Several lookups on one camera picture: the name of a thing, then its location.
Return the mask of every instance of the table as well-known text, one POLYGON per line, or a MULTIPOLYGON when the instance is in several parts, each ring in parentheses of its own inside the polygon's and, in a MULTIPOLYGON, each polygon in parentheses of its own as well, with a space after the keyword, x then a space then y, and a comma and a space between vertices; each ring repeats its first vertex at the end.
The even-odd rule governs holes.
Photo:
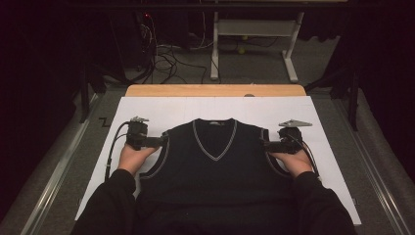
MULTIPOLYGON (((243 0, 242 2, 263 3, 263 2, 346 2, 347 0, 243 0)), ((241 0, 226 0, 226 2, 241 2, 241 0)), ((304 12, 299 12, 297 18, 291 21, 258 21, 258 20, 221 20, 217 12, 214 13, 213 23, 213 49, 210 63, 210 79, 219 78, 219 52, 217 49, 219 35, 245 35, 245 36, 279 36, 290 37, 290 45, 287 50, 281 52, 288 76, 292 83, 299 82, 296 70, 294 69, 291 56, 304 12)))
MULTIPOLYGON (((289 119, 311 122, 301 127, 302 137, 313 152, 323 179, 323 185, 332 188, 345 205, 355 225, 361 224, 345 181, 331 151, 311 98, 305 96, 299 85, 132 85, 122 97, 110 132, 97 161, 76 218, 81 214, 89 197, 104 174, 115 132, 125 121, 139 116, 148 118, 148 136, 161 134, 195 118, 235 118, 269 130, 270 140, 277 140, 279 123, 289 119)), ((126 132, 126 127, 119 134, 126 132)), ((114 147, 112 171, 116 169, 125 138, 114 147)), ((148 171, 156 162, 160 150, 147 158, 140 172, 148 171)))

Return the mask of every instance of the person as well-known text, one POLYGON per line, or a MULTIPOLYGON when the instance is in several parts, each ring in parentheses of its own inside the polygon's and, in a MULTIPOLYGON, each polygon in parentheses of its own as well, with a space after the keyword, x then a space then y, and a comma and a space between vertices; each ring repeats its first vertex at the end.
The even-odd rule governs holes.
MULTIPOLYGON (((135 151, 125 144, 112 176, 89 199, 71 234, 134 234, 135 175, 156 148, 135 151)), ((357 234, 336 193, 325 188, 301 150, 294 155, 269 153, 280 160, 294 178, 299 208, 299 234, 357 234)))

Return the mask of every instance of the black sweater vest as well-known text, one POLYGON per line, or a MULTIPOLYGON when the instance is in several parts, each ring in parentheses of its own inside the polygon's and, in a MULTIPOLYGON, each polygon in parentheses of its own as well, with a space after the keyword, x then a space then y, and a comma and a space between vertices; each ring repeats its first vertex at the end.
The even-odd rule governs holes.
POLYGON ((167 132, 140 174, 138 234, 297 234, 292 179, 268 156, 268 131, 196 119, 167 132))

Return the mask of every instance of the neckline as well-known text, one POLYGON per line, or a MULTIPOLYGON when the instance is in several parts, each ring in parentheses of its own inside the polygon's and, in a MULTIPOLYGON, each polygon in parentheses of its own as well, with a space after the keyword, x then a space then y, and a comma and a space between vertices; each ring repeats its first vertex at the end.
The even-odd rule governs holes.
POLYGON ((193 120, 193 132, 195 133, 195 138, 199 144, 199 147, 201 147, 201 150, 205 153, 205 155, 207 155, 210 159, 214 160, 214 161, 219 161, 229 150, 234 138, 235 138, 235 133, 236 133, 236 128, 237 128, 237 121, 233 118, 229 118, 227 120, 204 120, 204 119, 195 119, 193 120), (225 149, 218 155, 218 156, 214 156, 212 154, 210 154, 207 149, 204 147, 201 138, 198 135, 198 130, 197 130, 197 126, 196 126, 196 122, 202 122, 202 121, 224 121, 224 122, 229 122, 229 123, 233 123, 233 130, 232 130, 232 134, 231 137, 229 138, 228 144, 226 145, 225 149))

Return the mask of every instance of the forearm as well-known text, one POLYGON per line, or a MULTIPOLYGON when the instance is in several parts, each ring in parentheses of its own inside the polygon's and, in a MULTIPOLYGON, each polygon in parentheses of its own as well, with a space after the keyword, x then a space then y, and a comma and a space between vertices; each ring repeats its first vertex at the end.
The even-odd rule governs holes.
POLYGON ((135 181, 123 169, 114 171, 89 199, 71 234, 131 234, 135 181))
POLYGON ((356 234, 336 193, 324 188, 313 172, 296 178, 294 192, 299 203, 300 234, 356 234))

